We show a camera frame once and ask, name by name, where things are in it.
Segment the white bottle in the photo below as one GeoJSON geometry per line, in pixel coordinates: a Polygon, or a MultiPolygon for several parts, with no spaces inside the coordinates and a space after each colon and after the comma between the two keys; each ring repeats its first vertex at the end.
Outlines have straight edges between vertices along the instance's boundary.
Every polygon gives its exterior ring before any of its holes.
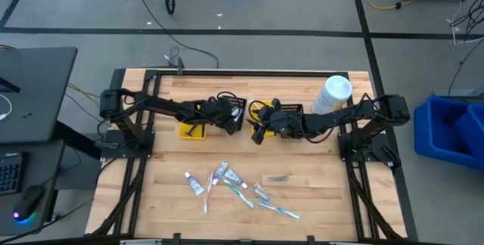
{"type": "Polygon", "coordinates": [[[351,82],[342,76],[331,76],[312,104],[313,113],[330,113],[339,110],[353,92],[351,82]]]}

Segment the blue plastic crate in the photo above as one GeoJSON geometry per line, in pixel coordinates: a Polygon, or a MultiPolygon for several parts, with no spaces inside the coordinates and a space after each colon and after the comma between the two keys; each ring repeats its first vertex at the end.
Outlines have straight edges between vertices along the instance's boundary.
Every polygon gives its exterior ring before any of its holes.
{"type": "Polygon", "coordinates": [[[471,104],[455,126],[469,146],[472,155],[484,168],[484,104],[471,104]]]}
{"type": "Polygon", "coordinates": [[[479,168],[467,142],[455,126],[467,112],[467,104],[429,97],[414,111],[415,152],[463,166],[479,168]]]}

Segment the wooden table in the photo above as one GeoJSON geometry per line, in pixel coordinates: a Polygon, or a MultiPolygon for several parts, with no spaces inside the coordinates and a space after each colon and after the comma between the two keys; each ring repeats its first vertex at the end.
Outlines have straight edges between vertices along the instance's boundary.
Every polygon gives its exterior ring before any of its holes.
{"type": "MultiPolygon", "coordinates": [[[[140,91],[144,72],[144,69],[126,70],[123,88],[140,91]]],[[[365,92],[373,97],[367,72],[348,72],[348,75],[355,103],[365,92]]],[[[305,113],[311,113],[311,103],[325,80],[295,76],[163,76],[159,96],[189,101],[231,91],[248,102],[277,97],[282,104],[301,103],[305,113]]],[[[202,141],[179,138],[178,123],[168,116],[157,114],[154,129],[154,152],[144,175],[136,237],[172,238],[173,233],[181,232],[184,239],[306,240],[306,236],[314,235],[316,240],[357,240],[337,129],[321,144],[266,137],[259,146],[250,139],[247,123],[232,136],[207,126],[207,137],[202,141]],[[184,173],[190,172],[205,186],[207,173],[215,171],[222,161],[250,187],[260,183],[271,195],[271,204],[294,212],[301,219],[282,216],[261,206],[249,209],[223,183],[213,187],[209,213],[203,216],[203,194],[194,195],[184,173]],[[275,175],[290,175],[290,180],[267,181],[275,175]]],[[[99,227],[118,201],[125,164],[125,160],[117,160],[99,178],[86,232],[99,227]]],[[[394,230],[405,236],[391,171],[382,163],[366,164],[376,207],[394,230]]],[[[246,195],[257,203],[255,195],[248,192],[249,188],[246,195]]],[[[360,206],[365,235],[369,237],[368,216],[364,205],[360,206]]],[[[126,209],[125,214],[129,214],[130,208],[126,209]]],[[[125,230],[127,221],[123,222],[125,230]]]]}

